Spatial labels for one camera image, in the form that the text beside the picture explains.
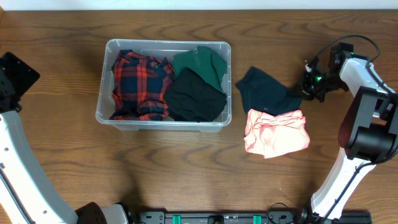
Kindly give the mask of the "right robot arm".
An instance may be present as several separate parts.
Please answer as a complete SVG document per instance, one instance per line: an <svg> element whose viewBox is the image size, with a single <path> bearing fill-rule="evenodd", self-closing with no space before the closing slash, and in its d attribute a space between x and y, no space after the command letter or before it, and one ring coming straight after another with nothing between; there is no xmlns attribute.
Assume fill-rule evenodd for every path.
<svg viewBox="0 0 398 224"><path fill-rule="evenodd" d="M318 67L317 53L291 94L324 102L328 92L342 89L351 92L353 101L338 132L336 162L296 223L361 223L364 215L343 215L343 208L364 176L397 154L397 93L376 73L373 60L356 54L352 44L337 38L323 50L330 52L328 71Z"/></svg>

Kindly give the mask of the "dark navy garment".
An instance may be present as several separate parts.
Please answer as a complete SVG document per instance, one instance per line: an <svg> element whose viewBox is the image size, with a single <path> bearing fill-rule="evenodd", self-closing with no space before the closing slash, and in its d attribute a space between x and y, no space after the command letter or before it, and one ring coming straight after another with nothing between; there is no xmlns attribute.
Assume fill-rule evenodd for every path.
<svg viewBox="0 0 398 224"><path fill-rule="evenodd" d="M254 109L277 116L298 110L302 103L301 97L293 96L286 86L256 67L251 67L235 87L246 114Z"/></svg>

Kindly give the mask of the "black cloth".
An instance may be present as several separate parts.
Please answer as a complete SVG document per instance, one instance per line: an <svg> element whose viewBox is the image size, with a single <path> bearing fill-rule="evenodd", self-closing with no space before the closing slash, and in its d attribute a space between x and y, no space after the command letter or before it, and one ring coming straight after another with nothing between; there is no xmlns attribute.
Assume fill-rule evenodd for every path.
<svg viewBox="0 0 398 224"><path fill-rule="evenodd" d="M212 122L227 104L225 93L184 68L165 92L169 116L175 121Z"/></svg>

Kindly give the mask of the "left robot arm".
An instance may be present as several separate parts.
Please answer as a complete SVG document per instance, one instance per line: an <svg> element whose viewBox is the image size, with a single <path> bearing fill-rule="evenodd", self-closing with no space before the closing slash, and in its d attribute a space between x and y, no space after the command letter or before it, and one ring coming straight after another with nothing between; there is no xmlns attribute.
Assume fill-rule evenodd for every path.
<svg viewBox="0 0 398 224"><path fill-rule="evenodd" d="M121 203L73 209L53 187L25 136L23 94L40 74L10 52L1 56L1 205L13 223L132 223Z"/></svg>

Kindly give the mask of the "pink garment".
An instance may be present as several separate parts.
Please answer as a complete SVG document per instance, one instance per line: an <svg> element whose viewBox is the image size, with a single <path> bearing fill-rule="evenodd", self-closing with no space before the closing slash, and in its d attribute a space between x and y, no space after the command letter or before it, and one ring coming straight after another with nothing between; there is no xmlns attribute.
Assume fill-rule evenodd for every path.
<svg viewBox="0 0 398 224"><path fill-rule="evenodd" d="M306 149L310 137L305 123L301 110L273 116L251 109L245 127L245 150L269 159Z"/></svg>

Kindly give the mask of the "green garment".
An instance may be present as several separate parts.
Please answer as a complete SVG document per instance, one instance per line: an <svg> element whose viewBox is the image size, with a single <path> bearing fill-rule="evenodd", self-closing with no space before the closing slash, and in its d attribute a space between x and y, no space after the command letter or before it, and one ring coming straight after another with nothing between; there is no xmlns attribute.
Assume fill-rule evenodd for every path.
<svg viewBox="0 0 398 224"><path fill-rule="evenodd" d="M175 76L182 74L182 70L189 68L200 76L207 84L222 92L221 82L227 72L227 63L214 50L206 46L176 54L172 67Z"/></svg>

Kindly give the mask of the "red navy plaid shirt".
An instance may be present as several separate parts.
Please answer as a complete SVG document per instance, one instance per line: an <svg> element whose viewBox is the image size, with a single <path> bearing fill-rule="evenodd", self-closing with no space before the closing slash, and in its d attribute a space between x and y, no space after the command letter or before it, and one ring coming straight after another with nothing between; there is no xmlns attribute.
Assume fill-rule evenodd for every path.
<svg viewBox="0 0 398 224"><path fill-rule="evenodd" d="M169 115L164 95L175 75L166 58L120 50L112 71L115 106L110 120L161 121Z"/></svg>

